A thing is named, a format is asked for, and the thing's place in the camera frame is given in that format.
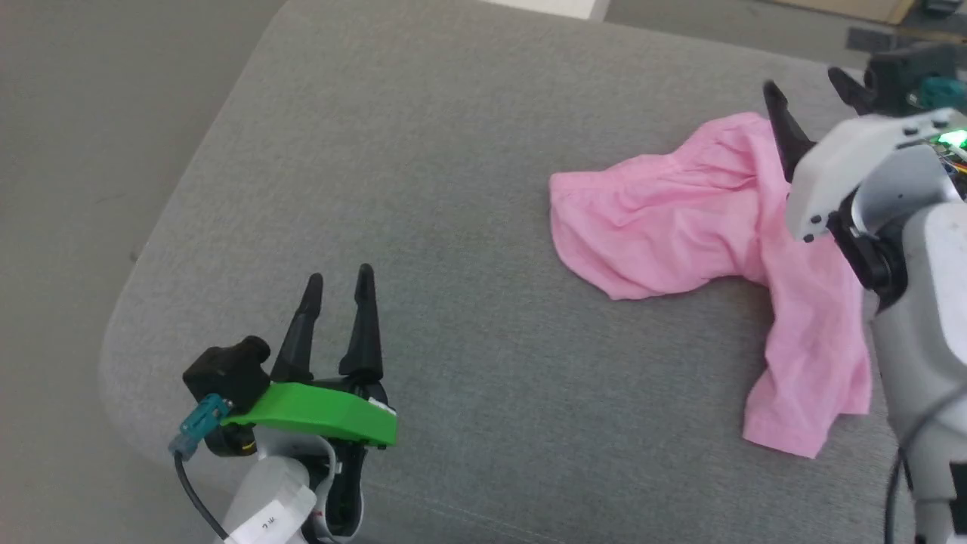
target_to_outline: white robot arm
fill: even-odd
[[[917,543],[967,542],[967,203],[926,142],[967,128],[967,118],[952,107],[929,107],[937,97],[923,90],[936,87],[923,84],[937,76],[955,80],[945,46],[876,55],[865,85],[831,69],[840,97],[860,117],[818,143],[806,138],[775,84],[765,87],[792,183],[790,232],[805,242],[831,234],[880,298],[871,327],[900,441],[886,542],[893,541],[902,468],[916,503]],[[962,95],[941,98],[967,106]]]

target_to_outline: gray fabric cushion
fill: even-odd
[[[551,245],[551,173],[764,111],[767,77],[813,135],[849,114],[824,67],[759,51],[459,0],[293,0],[118,303],[101,364],[114,423],[168,464],[191,408],[181,372],[248,334],[277,347],[313,271],[313,370],[334,375],[370,262],[400,416],[399,446],[367,461],[370,536],[877,538],[894,449],[879,394],[816,461],[740,438],[765,289],[612,302]],[[248,463],[203,452],[190,469],[231,489]]]

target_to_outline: pink cloth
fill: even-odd
[[[741,113],[669,155],[554,174],[551,230],[561,260],[612,299],[733,275],[768,287],[776,321],[744,437],[814,458],[839,414],[869,411],[869,355],[862,288],[830,237],[792,238],[788,192],[769,122]]]

